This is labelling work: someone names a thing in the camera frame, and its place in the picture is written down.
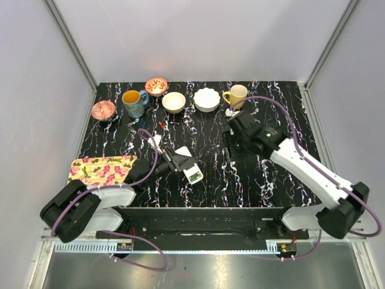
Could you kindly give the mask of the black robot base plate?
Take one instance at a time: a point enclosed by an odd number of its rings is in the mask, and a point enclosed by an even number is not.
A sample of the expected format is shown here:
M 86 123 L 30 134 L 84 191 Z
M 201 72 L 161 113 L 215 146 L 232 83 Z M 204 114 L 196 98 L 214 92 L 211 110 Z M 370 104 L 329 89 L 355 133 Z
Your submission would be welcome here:
M 244 237 L 250 240 L 307 240 L 278 223 L 283 208 L 125 208 L 116 230 L 148 240 L 160 237 Z

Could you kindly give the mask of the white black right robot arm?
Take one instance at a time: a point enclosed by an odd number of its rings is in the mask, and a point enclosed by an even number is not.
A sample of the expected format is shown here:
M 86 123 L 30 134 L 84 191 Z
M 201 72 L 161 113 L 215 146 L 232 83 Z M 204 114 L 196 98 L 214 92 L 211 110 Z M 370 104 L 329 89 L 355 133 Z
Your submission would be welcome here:
M 278 126 L 258 124 L 242 111 L 227 123 L 223 142 L 230 157 L 258 155 L 286 169 L 299 179 L 321 201 L 319 205 L 290 207 L 281 210 L 270 226 L 276 236 L 288 238 L 300 229 L 322 229 L 328 235 L 343 239 L 364 212 L 369 188 L 362 182 L 353 185 L 337 176 L 295 145 L 294 139 Z

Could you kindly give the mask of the white remote control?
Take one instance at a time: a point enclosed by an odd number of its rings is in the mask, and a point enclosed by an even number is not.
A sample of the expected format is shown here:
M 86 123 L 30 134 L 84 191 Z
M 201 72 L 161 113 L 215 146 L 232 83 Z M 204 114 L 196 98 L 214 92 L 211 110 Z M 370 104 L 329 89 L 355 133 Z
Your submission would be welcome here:
M 183 170 L 183 172 L 191 185 L 196 184 L 203 179 L 202 171 L 196 163 L 189 169 Z

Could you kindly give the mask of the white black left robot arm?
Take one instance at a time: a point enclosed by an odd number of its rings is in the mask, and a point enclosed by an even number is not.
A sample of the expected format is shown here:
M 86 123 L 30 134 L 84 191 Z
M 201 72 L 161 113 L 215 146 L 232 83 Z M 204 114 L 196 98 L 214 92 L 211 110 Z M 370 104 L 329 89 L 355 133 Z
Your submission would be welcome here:
M 134 155 L 74 160 L 66 186 L 42 208 L 40 218 L 63 243 L 104 230 L 126 237 L 130 223 L 117 208 L 130 206 L 151 179 L 170 172 L 183 173 L 191 185 L 203 178 L 185 146 L 158 149 L 153 163 Z

